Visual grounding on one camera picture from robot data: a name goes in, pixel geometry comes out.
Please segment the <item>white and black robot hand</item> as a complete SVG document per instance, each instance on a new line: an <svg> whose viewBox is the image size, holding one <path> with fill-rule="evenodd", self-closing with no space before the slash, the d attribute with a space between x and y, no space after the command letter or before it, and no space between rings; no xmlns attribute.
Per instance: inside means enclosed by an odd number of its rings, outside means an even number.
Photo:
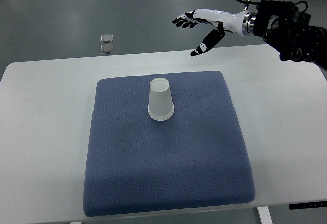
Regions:
<svg viewBox="0 0 327 224"><path fill-rule="evenodd" d="M244 10L237 14L211 9L196 9L185 12L172 21L177 27L193 28L199 24L210 24L214 28L202 40L202 42L191 51L190 56L197 56L210 51L225 36L225 32L237 33L240 36L249 36L249 22L252 13Z"/></svg>

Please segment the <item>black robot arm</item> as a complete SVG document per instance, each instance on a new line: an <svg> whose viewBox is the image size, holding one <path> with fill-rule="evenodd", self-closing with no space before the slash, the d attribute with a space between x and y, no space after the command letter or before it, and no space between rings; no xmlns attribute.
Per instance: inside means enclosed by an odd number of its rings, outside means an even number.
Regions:
<svg viewBox="0 0 327 224"><path fill-rule="evenodd" d="M297 6L303 3L307 9L307 2L236 1L243 3L245 10L256 5L256 12L243 20L243 27L277 50L281 61L304 61L326 70L326 28L309 24L310 14Z"/></svg>

